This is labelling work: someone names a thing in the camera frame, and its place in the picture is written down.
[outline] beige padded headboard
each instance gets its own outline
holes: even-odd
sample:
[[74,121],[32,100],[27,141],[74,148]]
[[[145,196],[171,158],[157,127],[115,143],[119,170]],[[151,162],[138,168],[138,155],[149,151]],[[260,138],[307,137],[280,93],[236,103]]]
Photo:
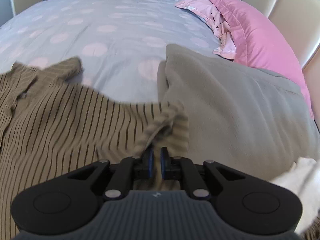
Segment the beige padded headboard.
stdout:
[[279,29],[305,75],[315,119],[320,124],[320,0],[243,0]]

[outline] polka dot bedsheet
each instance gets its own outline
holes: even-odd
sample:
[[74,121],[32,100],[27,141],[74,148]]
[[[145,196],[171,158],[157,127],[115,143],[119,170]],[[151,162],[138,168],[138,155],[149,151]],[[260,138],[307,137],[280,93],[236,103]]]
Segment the polka dot bedsheet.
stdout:
[[167,44],[217,57],[210,28],[178,0],[48,0],[0,28],[0,71],[15,61],[45,68],[73,56],[75,81],[118,101],[157,101],[156,75]]

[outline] brown striped shirt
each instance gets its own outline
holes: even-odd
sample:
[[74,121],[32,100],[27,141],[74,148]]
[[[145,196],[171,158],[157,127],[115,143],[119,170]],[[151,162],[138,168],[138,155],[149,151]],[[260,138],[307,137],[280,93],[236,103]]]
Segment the brown striped shirt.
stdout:
[[10,204],[22,190],[98,159],[118,163],[152,142],[174,155],[188,147],[180,104],[117,103],[65,80],[81,71],[78,58],[44,70],[15,63],[0,77],[0,239],[18,230]]

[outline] gray blanket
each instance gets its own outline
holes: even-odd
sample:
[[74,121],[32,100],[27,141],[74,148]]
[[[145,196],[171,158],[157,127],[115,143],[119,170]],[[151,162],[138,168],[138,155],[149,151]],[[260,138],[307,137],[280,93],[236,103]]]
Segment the gray blanket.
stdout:
[[159,100],[181,101],[189,116],[186,157],[212,159],[262,179],[299,156],[319,158],[319,132],[299,87],[268,70],[168,45],[158,70]]

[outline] pink pillow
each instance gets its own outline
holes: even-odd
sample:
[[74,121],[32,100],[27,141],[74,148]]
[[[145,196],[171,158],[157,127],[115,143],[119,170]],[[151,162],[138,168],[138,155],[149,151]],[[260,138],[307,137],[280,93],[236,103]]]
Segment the pink pillow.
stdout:
[[300,86],[312,118],[310,94],[301,66],[280,31],[261,12],[240,0],[210,0],[230,25],[234,62],[277,72]]
[[207,25],[213,31],[213,34],[221,39],[220,47],[216,48],[213,53],[227,59],[234,59],[236,56],[236,46],[233,43],[229,25],[222,17],[210,0],[182,0],[176,5],[178,8],[187,9],[204,19]]

